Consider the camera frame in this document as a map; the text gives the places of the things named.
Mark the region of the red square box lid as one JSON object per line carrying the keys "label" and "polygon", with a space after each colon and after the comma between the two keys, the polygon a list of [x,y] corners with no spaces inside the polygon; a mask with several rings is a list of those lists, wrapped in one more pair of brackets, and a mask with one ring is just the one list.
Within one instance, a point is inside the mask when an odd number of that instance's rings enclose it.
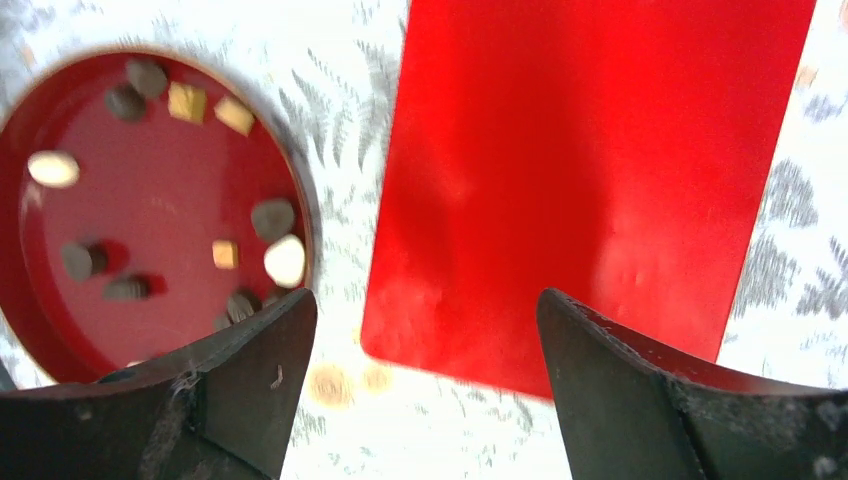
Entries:
{"label": "red square box lid", "polygon": [[361,343],[547,397],[556,288],[717,358],[810,1],[414,1]]}

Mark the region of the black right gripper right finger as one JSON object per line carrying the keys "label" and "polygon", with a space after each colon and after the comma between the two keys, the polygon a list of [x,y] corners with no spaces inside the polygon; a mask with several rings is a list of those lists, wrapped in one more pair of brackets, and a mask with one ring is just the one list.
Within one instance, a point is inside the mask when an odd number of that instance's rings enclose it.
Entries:
{"label": "black right gripper right finger", "polygon": [[549,288],[536,318],[576,479],[843,479],[847,394],[728,369]]}

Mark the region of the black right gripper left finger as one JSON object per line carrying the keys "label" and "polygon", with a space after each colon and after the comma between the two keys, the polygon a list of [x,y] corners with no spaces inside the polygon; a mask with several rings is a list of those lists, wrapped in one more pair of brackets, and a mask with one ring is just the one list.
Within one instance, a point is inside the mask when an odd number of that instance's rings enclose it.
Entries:
{"label": "black right gripper left finger", "polygon": [[1,396],[5,479],[276,479],[313,349],[301,288],[94,383]]}

